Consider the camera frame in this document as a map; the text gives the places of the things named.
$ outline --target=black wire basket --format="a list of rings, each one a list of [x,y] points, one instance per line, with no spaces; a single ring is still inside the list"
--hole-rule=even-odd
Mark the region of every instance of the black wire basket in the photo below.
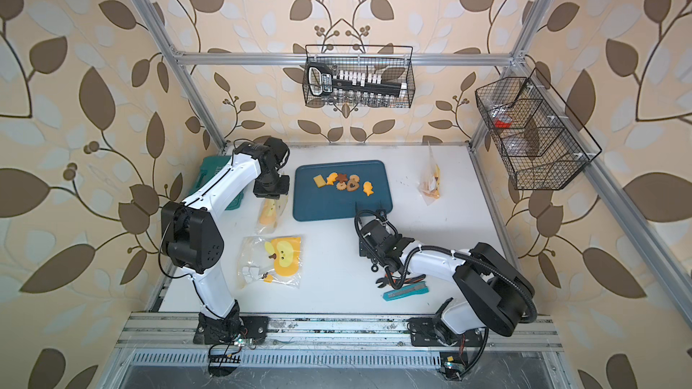
[[[305,105],[411,108],[412,54],[403,45],[306,45]]]
[[[544,80],[534,70],[528,78],[506,77],[475,91],[483,122],[518,190],[565,188],[602,151],[567,103],[559,113],[549,105],[541,93],[549,89]],[[568,122],[577,133],[584,131],[593,147],[586,148]]]

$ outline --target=snack bag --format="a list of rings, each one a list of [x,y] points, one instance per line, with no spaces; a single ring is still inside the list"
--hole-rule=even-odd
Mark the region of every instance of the snack bag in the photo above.
[[[272,234],[279,225],[279,217],[286,208],[286,203],[289,201],[288,195],[279,196],[278,200],[265,198],[262,207],[259,208],[259,216],[255,224],[256,234]]]
[[[264,281],[298,288],[302,272],[301,253],[300,237],[244,238],[238,256],[238,287]]]
[[[430,205],[439,198],[439,167],[437,166],[437,161],[433,157],[433,148],[430,147],[428,143],[428,165],[423,169],[423,175],[421,176],[421,183],[418,186],[418,190],[423,196],[426,204]]]

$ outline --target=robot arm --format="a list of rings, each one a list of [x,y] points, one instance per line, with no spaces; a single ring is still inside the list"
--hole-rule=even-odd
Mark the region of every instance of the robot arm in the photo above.
[[[362,214],[375,215],[376,219],[361,227]],[[355,225],[365,256],[385,268],[394,289],[401,288],[403,282],[393,281],[392,272],[399,272],[400,281],[409,273],[425,273],[459,287],[463,298],[449,300],[438,311],[435,335],[440,342],[454,344],[460,334],[478,327],[510,336],[518,323],[536,319],[533,286],[492,246],[478,243],[470,250],[455,251],[425,245],[402,237],[383,213],[361,211]]]
[[[231,160],[197,192],[161,210],[161,251],[189,275],[202,301],[200,323],[217,326],[219,340],[232,338],[240,327],[239,309],[217,264],[223,238],[217,224],[221,214],[250,182],[258,197],[277,199],[289,192],[289,177],[278,170],[288,161],[288,146],[274,137],[264,144],[243,142]]]

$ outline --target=metal grate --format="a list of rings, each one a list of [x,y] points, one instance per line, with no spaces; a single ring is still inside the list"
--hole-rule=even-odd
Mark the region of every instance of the metal grate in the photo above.
[[[584,125],[569,106],[564,115],[555,113],[531,77],[506,77],[478,88],[475,95],[518,190],[562,189],[600,153],[600,146],[592,153],[577,142],[563,120],[578,123],[577,130],[588,133]]]
[[[306,45],[305,105],[410,108],[412,54],[402,45]]]
[[[214,353],[223,353],[223,348]],[[132,358],[135,366],[206,366],[207,351],[180,349],[175,353],[165,349],[142,349]],[[243,367],[358,367],[358,368],[420,368],[440,367],[438,352],[386,352],[349,350],[242,350]]]

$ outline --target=floral wallpaper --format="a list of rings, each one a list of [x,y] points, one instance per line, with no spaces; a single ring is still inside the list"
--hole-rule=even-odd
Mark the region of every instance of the floral wallpaper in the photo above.
[[[0,0],[4,387],[96,384],[159,279],[160,206],[215,153],[133,9]]]
[[[556,0],[546,19],[528,63],[692,272],[692,0]]]
[[[555,0],[527,55],[687,271],[691,4]],[[478,154],[583,387],[687,387],[692,333],[584,175],[561,191],[516,191],[490,139]]]
[[[291,52],[292,45],[411,45],[508,53],[532,0],[151,0],[187,52]]]
[[[480,120],[473,91],[495,78],[492,67],[415,67],[411,108],[309,108],[301,68],[196,69],[196,85],[227,140],[273,135],[289,142],[465,142]]]

